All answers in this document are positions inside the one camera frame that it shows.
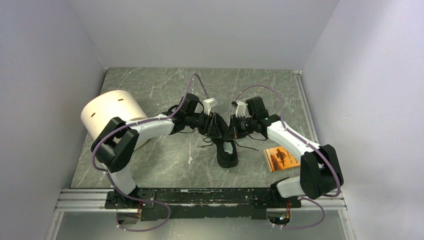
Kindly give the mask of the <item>black shoelace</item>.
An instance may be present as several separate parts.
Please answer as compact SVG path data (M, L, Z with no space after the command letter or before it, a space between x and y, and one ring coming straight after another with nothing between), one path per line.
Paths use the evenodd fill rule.
M244 145L240 145L239 143L237 143L236 141L223 141L222 139L217 139L217 138L210 138L210 137L205 137L202 139L203 142L207 143L206 145L201 145L198 146L198 148L204 148L204 147L210 147L212 145L219 145L222 144L222 146L225 143L231 144L234 143L236 146L240 147L240 148L245 148L245 149L249 149L249 150L255 150L255 151L259 151L258 149L254 148L254 147L249 147L249 146L244 146Z

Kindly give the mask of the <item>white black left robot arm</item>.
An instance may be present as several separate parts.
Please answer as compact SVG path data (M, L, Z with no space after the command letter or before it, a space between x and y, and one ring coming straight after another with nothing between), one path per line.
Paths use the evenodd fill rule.
M132 208L140 200L139 187L130 174L129 162L136 145L155 137L179 133L189 127L217 146L219 160L224 151L226 121L210 107L215 100L200 101L192 93L185 93L177 105L167 111L143 120L123 120L115 116L109 120L91 146L94 168L106 174L118 201Z

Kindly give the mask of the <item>black shoe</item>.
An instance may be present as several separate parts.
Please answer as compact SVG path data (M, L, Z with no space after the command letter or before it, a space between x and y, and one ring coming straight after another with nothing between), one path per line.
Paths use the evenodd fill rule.
M228 124L218 113L216 113L216 122L218 126L220 127L220 131L223 136L228 129ZM233 168L237 166L238 154L237 154L236 145L233 142L231 144L225 143L224 145L222 145L221 143L218 146L217 145L215 146L216 146L217 162L220 167Z

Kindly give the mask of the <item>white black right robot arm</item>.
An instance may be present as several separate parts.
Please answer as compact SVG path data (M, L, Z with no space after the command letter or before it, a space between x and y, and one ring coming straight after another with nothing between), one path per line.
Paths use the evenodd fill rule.
M272 184L275 189L270 193L270 202L282 207L289 197L308 197L315 200L321 196L335 196L341 192L344 184L335 148L320 145L307 139L292 129L276 114L270 115L259 96L245 102L236 100L231 103L235 114L231 115L224 140L245 138L259 133L279 146L285 148L300 163L300 175L288 177Z

